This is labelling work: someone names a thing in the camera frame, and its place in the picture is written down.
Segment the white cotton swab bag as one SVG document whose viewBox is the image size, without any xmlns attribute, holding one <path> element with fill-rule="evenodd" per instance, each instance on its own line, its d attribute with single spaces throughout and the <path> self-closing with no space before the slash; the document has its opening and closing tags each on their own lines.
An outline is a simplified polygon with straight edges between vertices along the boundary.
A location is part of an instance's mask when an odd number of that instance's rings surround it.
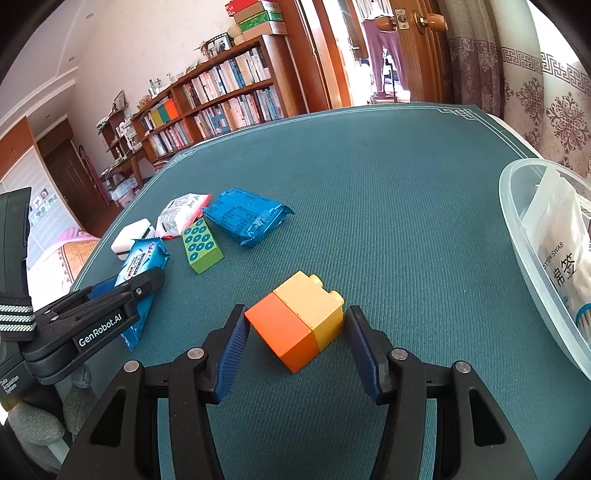
<svg viewBox="0 0 591 480">
<path fill-rule="evenodd" d="M 590 338 L 590 236 L 575 188 L 548 167 L 523 217 L 528 239 L 574 323 Z"/>
</svg>

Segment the small wooden side shelf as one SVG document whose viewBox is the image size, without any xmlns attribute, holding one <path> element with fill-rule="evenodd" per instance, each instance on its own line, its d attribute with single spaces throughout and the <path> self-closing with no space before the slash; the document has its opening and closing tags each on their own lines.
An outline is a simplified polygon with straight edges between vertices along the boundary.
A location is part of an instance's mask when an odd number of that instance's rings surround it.
<svg viewBox="0 0 591 480">
<path fill-rule="evenodd" d="M 111 164 L 103 170 L 100 180 L 113 190 L 117 185 L 116 176 L 132 176 L 139 190 L 144 185 L 139 161 L 146 157 L 145 151 L 131 125 L 131 117 L 126 114 L 128 104 L 112 105 L 111 112 L 97 123 L 97 134 L 106 145 L 106 153 L 112 157 Z"/>
</svg>

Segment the wooden bookshelf with books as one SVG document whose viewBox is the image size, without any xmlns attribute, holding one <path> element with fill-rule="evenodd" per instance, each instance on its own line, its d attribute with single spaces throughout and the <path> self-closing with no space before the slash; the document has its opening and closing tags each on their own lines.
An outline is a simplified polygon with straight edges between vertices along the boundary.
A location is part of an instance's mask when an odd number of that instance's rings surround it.
<svg viewBox="0 0 591 480">
<path fill-rule="evenodd" d="M 204 140 L 304 112 L 287 39 L 261 35 L 181 76 L 131 124 L 154 164 Z"/>
</svg>

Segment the red white snack packet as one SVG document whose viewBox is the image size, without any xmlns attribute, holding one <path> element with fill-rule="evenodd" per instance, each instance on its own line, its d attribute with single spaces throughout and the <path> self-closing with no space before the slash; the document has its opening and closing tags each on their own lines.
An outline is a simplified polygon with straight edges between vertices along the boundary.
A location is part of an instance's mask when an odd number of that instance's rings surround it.
<svg viewBox="0 0 591 480">
<path fill-rule="evenodd" d="M 211 200 L 211 194 L 187 193 L 172 199 L 161 211 L 155 227 L 155 235 L 161 239 L 180 236 L 195 220 Z"/>
</svg>

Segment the green table mat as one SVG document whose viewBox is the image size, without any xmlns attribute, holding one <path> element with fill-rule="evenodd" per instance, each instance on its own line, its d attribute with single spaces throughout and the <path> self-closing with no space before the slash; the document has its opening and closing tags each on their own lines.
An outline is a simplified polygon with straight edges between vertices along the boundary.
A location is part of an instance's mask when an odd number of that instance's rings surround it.
<svg viewBox="0 0 591 480">
<path fill-rule="evenodd" d="M 423 361 L 469 362 L 541 479 L 566 466 L 590 426 L 590 383 L 560 350 L 519 270 L 499 202 L 523 136 L 472 107 L 394 104 L 298 116 L 225 135 L 176 156 L 103 235 L 78 278 L 120 268 L 119 230 L 187 193 L 233 187 L 290 206 L 245 249 L 215 233 L 221 262 L 197 274 L 169 240 L 165 283 L 139 345 L 116 340 L 89 367 L 96 391 L 123 363 L 168 362 L 200 345 L 235 304 L 255 304 L 295 272 L 358 305 Z"/>
</svg>

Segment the wooden door with knob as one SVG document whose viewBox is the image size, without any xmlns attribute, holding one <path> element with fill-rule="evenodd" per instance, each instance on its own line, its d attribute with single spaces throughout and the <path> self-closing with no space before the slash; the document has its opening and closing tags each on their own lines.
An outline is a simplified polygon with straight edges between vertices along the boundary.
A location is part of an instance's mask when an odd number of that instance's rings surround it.
<svg viewBox="0 0 591 480">
<path fill-rule="evenodd" d="M 401 65 L 412 102 L 452 104 L 453 73 L 447 18 L 437 1 L 390 1 L 393 14 L 379 29 L 398 34 Z"/>
</svg>

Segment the bed with orange blanket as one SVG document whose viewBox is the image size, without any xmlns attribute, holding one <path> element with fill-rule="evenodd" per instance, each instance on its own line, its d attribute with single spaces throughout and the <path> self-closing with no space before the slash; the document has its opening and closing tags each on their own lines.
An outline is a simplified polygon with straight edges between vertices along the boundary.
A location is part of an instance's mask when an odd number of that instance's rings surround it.
<svg viewBox="0 0 591 480">
<path fill-rule="evenodd" d="M 27 271 L 34 310 L 66 295 L 100 239 L 84 230 L 65 230 Z"/>
</svg>

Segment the clear plastic bowl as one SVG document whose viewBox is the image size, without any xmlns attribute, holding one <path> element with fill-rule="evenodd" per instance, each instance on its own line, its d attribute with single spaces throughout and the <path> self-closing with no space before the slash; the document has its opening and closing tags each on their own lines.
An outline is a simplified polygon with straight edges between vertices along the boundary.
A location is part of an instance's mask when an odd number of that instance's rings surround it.
<svg viewBox="0 0 591 480">
<path fill-rule="evenodd" d="M 546 328 L 568 360 L 589 376 L 590 347 L 560 300 L 523 225 L 547 168 L 554 169 L 575 187 L 580 205 L 587 211 L 590 202 L 585 196 L 590 193 L 590 184 L 566 167 L 539 158 L 515 160 L 503 169 L 499 179 L 500 205 L 519 269 Z"/>
</svg>

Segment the green dotted card box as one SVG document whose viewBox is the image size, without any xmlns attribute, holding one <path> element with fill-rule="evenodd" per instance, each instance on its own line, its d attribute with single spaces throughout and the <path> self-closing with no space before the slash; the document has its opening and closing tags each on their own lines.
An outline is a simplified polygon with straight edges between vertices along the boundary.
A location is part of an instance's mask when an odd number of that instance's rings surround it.
<svg viewBox="0 0 591 480">
<path fill-rule="evenodd" d="M 198 218 L 186 227 L 181 238 L 188 264 L 195 273 L 204 273 L 223 259 L 221 248 L 211 234 L 204 217 Z"/>
</svg>

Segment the stacked boxes on bookshelf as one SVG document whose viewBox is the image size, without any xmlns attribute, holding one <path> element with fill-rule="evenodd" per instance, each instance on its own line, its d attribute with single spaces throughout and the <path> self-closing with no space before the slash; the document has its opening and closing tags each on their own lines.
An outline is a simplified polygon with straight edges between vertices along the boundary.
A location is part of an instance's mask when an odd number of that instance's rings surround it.
<svg viewBox="0 0 591 480">
<path fill-rule="evenodd" d="M 235 45 L 260 35 L 287 35 L 283 11 L 276 1 L 235 0 L 224 8 L 235 21 L 235 28 L 229 31 Z"/>
</svg>

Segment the white black sponge on table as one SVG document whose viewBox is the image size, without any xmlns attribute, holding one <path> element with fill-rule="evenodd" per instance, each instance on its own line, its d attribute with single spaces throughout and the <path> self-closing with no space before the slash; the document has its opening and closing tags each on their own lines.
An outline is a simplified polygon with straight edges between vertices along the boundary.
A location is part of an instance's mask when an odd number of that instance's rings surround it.
<svg viewBox="0 0 591 480">
<path fill-rule="evenodd" d="M 136 240 L 153 238 L 155 229 L 147 218 L 122 228 L 111 244 L 112 252 L 119 260 L 125 260 Z"/>
</svg>

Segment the orange yellow toy brick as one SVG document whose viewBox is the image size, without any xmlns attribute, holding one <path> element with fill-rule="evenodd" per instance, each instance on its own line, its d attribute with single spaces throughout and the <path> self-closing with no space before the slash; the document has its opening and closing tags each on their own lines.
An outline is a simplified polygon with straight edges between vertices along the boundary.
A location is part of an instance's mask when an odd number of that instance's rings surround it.
<svg viewBox="0 0 591 480">
<path fill-rule="evenodd" d="M 290 372 L 325 350 L 344 327 L 344 298 L 316 275 L 297 271 L 245 311 L 245 318 Z"/>
</svg>

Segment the patterned curtain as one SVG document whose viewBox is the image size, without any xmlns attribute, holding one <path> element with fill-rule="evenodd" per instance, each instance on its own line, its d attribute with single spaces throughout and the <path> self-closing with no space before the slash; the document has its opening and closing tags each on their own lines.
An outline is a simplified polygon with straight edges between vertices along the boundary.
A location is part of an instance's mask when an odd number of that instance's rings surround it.
<svg viewBox="0 0 591 480">
<path fill-rule="evenodd" d="M 590 77 L 532 2 L 442 1 L 455 100 L 503 119 L 543 158 L 590 176 Z"/>
</svg>

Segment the picture frame on bookshelf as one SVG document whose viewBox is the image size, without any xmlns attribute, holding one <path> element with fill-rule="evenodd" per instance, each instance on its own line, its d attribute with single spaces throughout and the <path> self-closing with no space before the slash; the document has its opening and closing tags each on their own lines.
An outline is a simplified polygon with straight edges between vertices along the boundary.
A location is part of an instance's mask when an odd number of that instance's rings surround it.
<svg viewBox="0 0 591 480">
<path fill-rule="evenodd" d="M 228 33 L 221 33 L 205 41 L 201 45 L 200 51 L 205 58 L 212 59 L 217 55 L 230 50 L 231 48 L 232 40 Z"/>
</svg>

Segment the blue noodle snack packet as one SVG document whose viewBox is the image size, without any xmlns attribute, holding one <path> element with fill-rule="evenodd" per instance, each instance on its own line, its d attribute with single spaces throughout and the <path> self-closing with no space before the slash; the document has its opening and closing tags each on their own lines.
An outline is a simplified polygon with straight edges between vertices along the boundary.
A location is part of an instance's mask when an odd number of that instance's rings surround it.
<svg viewBox="0 0 591 480">
<path fill-rule="evenodd" d="M 155 292 L 163 285 L 168 260 L 169 254 L 160 238 L 135 240 L 118 275 L 93 286 L 88 295 L 92 300 L 111 293 L 120 285 L 130 288 L 138 320 L 121 333 L 130 351 L 139 344 Z"/>
</svg>

